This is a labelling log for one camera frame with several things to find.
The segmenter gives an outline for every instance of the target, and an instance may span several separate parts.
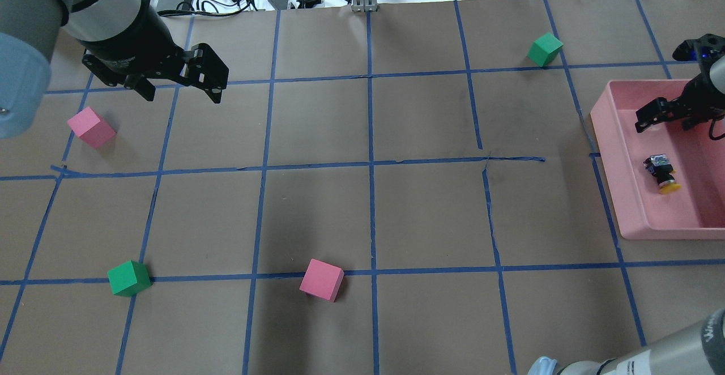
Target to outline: blue cap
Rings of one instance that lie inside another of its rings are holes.
[[[528,375],[553,375],[557,360],[541,357],[528,370]]]
[[[0,138],[33,124],[50,83],[50,63],[36,48],[0,32]]]

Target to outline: cube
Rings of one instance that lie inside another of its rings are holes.
[[[143,264],[127,261],[108,271],[111,292],[122,297],[131,297],[151,286],[148,271]]]
[[[78,112],[67,123],[75,135],[93,148],[99,148],[116,135],[111,125],[90,107]]]
[[[340,267],[312,259],[302,279],[300,290],[329,302],[335,302],[345,272]]]
[[[562,44],[560,40],[556,39],[551,32],[547,32],[542,35],[542,37],[534,41],[531,45],[531,49],[528,51],[528,57],[531,58],[536,65],[539,65],[539,67],[544,67],[556,58],[557,53],[559,53],[561,47],[563,46],[564,44]]]

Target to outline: small figurine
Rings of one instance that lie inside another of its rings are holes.
[[[645,168],[647,171],[657,178],[657,184],[660,186],[660,194],[671,194],[681,185],[675,182],[675,178],[671,175],[675,173],[675,169],[670,164],[670,159],[666,155],[654,155],[645,160]]]

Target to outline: pink bin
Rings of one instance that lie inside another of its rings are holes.
[[[707,137],[709,123],[683,131],[662,123],[638,134],[637,109],[678,97],[687,80],[612,80],[591,110],[619,230],[627,239],[725,239],[725,141]],[[715,135],[722,126],[715,128]],[[642,162],[665,154],[682,189],[658,192]]]

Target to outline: green cube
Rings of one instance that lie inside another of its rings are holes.
[[[534,41],[531,50],[528,51],[528,57],[539,67],[544,67],[556,58],[556,54],[559,53],[562,46],[564,44],[560,40],[556,39],[551,32],[547,32]]]
[[[146,267],[138,262],[127,261],[108,271],[111,292],[122,297],[131,297],[151,286]]]

